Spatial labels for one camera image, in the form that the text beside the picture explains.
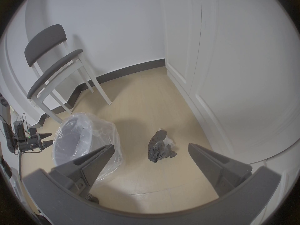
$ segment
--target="trash bag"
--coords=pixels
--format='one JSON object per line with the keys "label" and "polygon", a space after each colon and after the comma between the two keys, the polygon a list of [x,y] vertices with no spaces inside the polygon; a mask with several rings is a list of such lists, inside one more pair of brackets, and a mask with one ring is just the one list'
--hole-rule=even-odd
{"label": "trash bag", "polygon": [[55,133],[52,160],[59,166],[109,144],[114,145],[115,153],[97,177],[96,185],[124,162],[119,134],[112,122],[91,113],[75,113],[64,119]]}

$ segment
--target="wooden floor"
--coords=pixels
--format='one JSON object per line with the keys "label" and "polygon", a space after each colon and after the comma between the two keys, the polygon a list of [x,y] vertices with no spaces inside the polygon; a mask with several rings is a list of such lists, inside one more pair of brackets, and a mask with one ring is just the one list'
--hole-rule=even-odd
{"label": "wooden floor", "polygon": [[[211,146],[189,106],[167,76],[165,67],[134,73],[101,84],[112,104],[95,90],[82,92],[73,113],[89,112],[113,122],[126,157],[110,181],[93,186],[100,204],[127,212],[164,213],[193,208],[218,195],[188,154],[188,144]],[[66,118],[68,114],[59,114]],[[59,124],[46,119],[40,133],[52,133]],[[153,163],[148,143],[158,129],[167,131],[177,156]],[[54,167],[52,147],[22,156],[22,176],[37,168]]]}

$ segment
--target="chair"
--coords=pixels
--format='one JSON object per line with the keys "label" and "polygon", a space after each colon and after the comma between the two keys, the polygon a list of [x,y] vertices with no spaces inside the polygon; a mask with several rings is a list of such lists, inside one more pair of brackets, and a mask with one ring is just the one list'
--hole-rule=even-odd
{"label": "chair", "polygon": [[30,67],[32,67],[38,76],[38,80],[34,83],[34,85],[30,88],[27,98],[32,99],[36,105],[38,105],[46,114],[48,114],[51,118],[53,118],[59,124],[62,123],[62,119],[60,119],[54,112],[52,112],[43,101],[48,95],[51,95],[68,113],[72,113],[64,103],[58,99],[57,96],[53,94],[53,90],[69,75],[73,72],[77,71],[83,78],[84,82],[91,90],[94,92],[87,79],[84,76],[88,74],[91,78],[92,82],[103,96],[105,101],[108,104],[111,104],[108,96],[105,94],[100,84],[96,80],[95,76],[92,73],[92,70],[88,63],[85,61],[83,56],[83,50],[77,49],[72,51],[68,55],[64,56],[56,63],[54,63],[50,68],[48,68],[41,76],[37,71],[37,67],[34,65],[36,60],[38,60],[42,55],[50,51],[52,48],[58,46],[61,43],[64,43],[66,50],[68,51],[67,45],[67,37],[65,31],[60,24],[52,25],[40,33],[38,33],[26,46],[25,48],[25,58]]}

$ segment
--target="chair leg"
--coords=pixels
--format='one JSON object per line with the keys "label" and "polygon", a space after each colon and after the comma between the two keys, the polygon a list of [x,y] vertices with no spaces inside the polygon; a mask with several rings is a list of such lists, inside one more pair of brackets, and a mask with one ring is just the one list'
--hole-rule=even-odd
{"label": "chair leg", "polygon": [[46,114],[48,114],[51,118],[53,118],[59,124],[62,123],[62,119],[60,119],[54,112],[52,112],[45,104],[41,103],[37,97],[32,96],[32,100],[38,105]]}
{"label": "chair leg", "polygon": [[102,87],[100,86],[100,84],[98,83],[97,79],[95,78],[95,76],[93,75],[89,65],[87,64],[87,62],[85,61],[82,53],[79,54],[79,59],[81,61],[81,63],[83,64],[84,69],[86,70],[86,72],[88,73],[88,75],[90,76],[91,80],[93,81],[94,85],[96,86],[96,88],[98,89],[99,93],[103,96],[103,98],[105,99],[105,101],[108,104],[111,104],[112,102],[110,101],[110,99],[108,98],[108,96],[106,95],[106,93],[103,91]]}
{"label": "chair leg", "polygon": [[61,105],[61,106],[62,106],[69,114],[72,113],[72,111],[71,111],[70,109],[68,109],[68,108],[66,107],[66,105],[64,105],[64,103],[63,103],[61,100],[58,99],[57,96],[55,96],[55,95],[53,94],[53,92],[51,92],[50,95],[51,95],[51,96],[55,99],[55,101],[57,101],[57,102],[59,103],[59,105]]}
{"label": "chair leg", "polygon": [[83,78],[85,84],[86,84],[86,85],[88,86],[88,88],[90,89],[90,91],[91,91],[91,92],[94,92],[94,90],[92,89],[91,85],[90,85],[89,82],[86,80],[86,78],[85,78],[85,76],[84,76],[84,74],[83,74],[83,73],[87,73],[87,72],[84,70],[84,68],[81,67],[80,69],[78,69],[78,72],[79,72],[80,76]]}

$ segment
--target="cabinet door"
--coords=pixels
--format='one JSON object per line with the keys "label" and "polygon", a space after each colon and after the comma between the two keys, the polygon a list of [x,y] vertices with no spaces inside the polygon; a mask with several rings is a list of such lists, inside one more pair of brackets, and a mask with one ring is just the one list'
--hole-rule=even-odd
{"label": "cabinet door", "polygon": [[189,96],[212,148],[244,163],[282,152],[300,138],[298,31],[277,0],[201,6]]}
{"label": "cabinet door", "polygon": [[201,0],[161,0],[166,68],[189,93],[201,31]]}

